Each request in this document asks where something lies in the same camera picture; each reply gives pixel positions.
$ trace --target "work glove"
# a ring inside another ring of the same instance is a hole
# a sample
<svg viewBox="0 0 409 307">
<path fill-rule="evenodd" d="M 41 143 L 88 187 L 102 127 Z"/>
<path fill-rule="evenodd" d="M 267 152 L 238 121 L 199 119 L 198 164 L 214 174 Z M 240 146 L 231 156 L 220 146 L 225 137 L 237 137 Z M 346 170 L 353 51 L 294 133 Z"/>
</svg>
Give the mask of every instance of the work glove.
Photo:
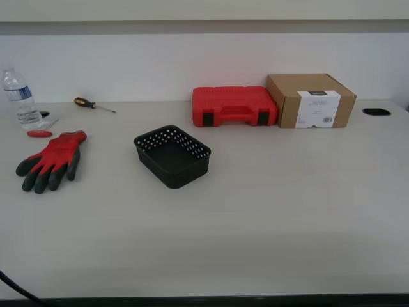
<svg viewBox="0 0 409 307">
<path fill-rule="evenodd" d="M 84 131 L 62 133 L 49 141 L 40 153 L 21 162 L 15 170 L 18 176 L 26 176 L 21 188 L 30 191 L 34 187 L 37 194 L 43 193 L 47 186 L 55 191 L 65 172 L 68 180 L 74 180 L 80 156 L 79 145 L 86 138 Z"/>
</svg>

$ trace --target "bottle label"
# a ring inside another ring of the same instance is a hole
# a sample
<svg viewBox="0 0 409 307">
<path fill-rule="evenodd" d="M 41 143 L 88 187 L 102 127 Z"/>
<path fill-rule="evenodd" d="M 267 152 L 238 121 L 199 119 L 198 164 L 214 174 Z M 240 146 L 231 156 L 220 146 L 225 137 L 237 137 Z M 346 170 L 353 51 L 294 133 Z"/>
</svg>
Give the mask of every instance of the bottle label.
<svg viewBox="0 0 409 307">
<path fill-rule="evenodd" d="M 32 96 L 28 86 L 19 90 L 4 90 L 4 92 L 6 93 L 8 100 L 10 101 L 25 100 Z"/>
</svg>

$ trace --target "tool case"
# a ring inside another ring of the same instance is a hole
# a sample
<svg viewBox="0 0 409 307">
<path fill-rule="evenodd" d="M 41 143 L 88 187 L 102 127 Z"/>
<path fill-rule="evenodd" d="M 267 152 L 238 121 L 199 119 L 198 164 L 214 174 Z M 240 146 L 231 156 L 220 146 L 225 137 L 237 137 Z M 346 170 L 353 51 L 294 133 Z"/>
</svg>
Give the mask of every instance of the tool case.
<svg viewBox="0 0 409 307">
<path fill-rule="evenodd" d="M 195 88 L 192 101 L 193 123 L 198 127 L 216 127 L 233 121 L 269 126 L 278 115 L 274 100 L 262 86 Z"/>
</svg>

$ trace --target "screwdriver handle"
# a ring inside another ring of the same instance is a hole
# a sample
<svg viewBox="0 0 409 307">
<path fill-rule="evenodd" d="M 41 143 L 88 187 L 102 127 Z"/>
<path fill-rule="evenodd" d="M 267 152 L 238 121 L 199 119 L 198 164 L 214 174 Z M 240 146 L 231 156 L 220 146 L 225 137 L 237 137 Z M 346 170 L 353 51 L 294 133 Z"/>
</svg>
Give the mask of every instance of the screwdriver handle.
<svg viewBox="0 0 409 307">
<path fill-rule="evenodd" d="M 77 104 L 80 107 L 90 107 L 91 109 L 95 109 L 96 108 L 96 103 L 95 102 L 90 102 L 86 99 L 77 97 L 76 99 L 74 99 L 74 103 Z"/>
</svg>

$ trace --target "water bottle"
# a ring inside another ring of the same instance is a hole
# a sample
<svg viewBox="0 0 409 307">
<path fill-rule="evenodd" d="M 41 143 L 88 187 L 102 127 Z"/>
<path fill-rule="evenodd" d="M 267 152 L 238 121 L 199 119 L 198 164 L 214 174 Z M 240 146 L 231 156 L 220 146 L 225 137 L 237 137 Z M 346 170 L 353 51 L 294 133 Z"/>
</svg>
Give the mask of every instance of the water bottle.
<svg viewBox="0 0 409 307">
<path fill-rule="evenodd" d="M 23 129 L 35 130 L 44 122 L 40 112 L 35 108 L 34 98 L 24 77 L 14 67 L 3 68 L 1 85 L 9 101 L 17 109 L 17 117 Z"/>
</svg>

